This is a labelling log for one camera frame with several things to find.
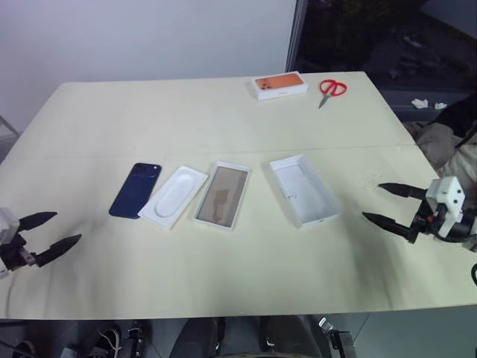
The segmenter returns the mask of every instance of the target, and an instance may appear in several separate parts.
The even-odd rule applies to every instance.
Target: scissor blade
[[[419,200],[426,198],[426,190],[416,188],[415,186],[398,183],[383,183],[379,184],[379,187],[389,191],[391,194],[402,196],[403,198],[411,197]]]
[[[322,106],[326,103],[326,101],[328,101],[328,98],[329,98],[328,95],[323,96],[323,99],[321,100],[320,105],[318,106],[318,109],[322,108]]]
[[[390,219],[387,216],[372,213],[363,213],[363,215],[370,222],[378,225],[381,229],[389,231],[390,233],[395,233],[396,235],[406,238],[411,232],[409,227],[398,224],[395,220]]]

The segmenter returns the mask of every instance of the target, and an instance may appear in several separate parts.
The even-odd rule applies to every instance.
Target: cardboard insert
[[[208,177],[195,169],[180,166],[139,211],[139,216],[170,229]]]
[[[300,225],[324,222],[340,215],[335,199],[303,155],[277,160],[270,166]]]
[[[232,230],[249,173],[247,167],[217,162],[195,218],[212,226]]]

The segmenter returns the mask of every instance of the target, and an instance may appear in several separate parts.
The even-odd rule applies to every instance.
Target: beige tabletop
[[[318,82],[348,93],[320,110]],[[166,318],[405,310],[477,302],[475,255],[420,236],[415,245],[362,211],[409,224],[418,201],[377,188],[427,187],[436,174],[362,72],[305,75],[306,94],[257,102],[247,78],[64,84],[0,165],[0,205],[17,216],[57,211],[25,234],[41,252],[83,238],[43,268],[0,281],[8,318]],[[299,229],[272,160],[305,154],[336,198],[338,219]],[[192,220],[172,230],[109,216],[132,165],[210,173],[251,168],[233,232]]]

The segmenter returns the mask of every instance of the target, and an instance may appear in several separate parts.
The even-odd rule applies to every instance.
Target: blue smartphone
[[[118,196],[111,205],[110,215],[137,219],[145,206],[161,173],[157,164],[136,163],[126,178]]]

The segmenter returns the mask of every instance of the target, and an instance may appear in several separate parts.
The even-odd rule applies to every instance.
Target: wire
[[[435,229],[432,230],[432,235],[437,237],[439,240],[442,240],[442,241],[445,241],[445,242],[466,242],[466,241],[469,241],[471,239],[477,239],[477,234],[472,234],[472,235],[462,236],[462,237],[454,237],[454,236],[443,237],[443,236],[439,235],[438,231],[435,230]]]
[[[477,286],[476,273],[477,273],[477,263],[474,266],[472,266],[472,269],[470,270],[470,276],[472,277],[474,284]]]
[[[110,346],[111,346],[111,349],[114,350],[114,358],[117,358],[117,357],[118,357],[118,352],[119,352],[119,350],[122,348],[122,347],[119,347],[119,334],[118,334],[118,332],[117,332],[116,330],[112,329],[112,328],[108,328],[107,330],[104,331],[104,333],[106,333],[106,332],[113,332],[114,337],[116,338],[116,345],[113,345],[113,344],[111,343],[110,339],[109,339],[107,336],[105,336],[103,333],[101,333],[101,331],[99,330],[98,326],[96,326],[96,330],[98,331],[98,333],[99,333],[100,336],[104,337],[104,338],[107,340],[107,342],[108,342],[108,343],[110,344]]]

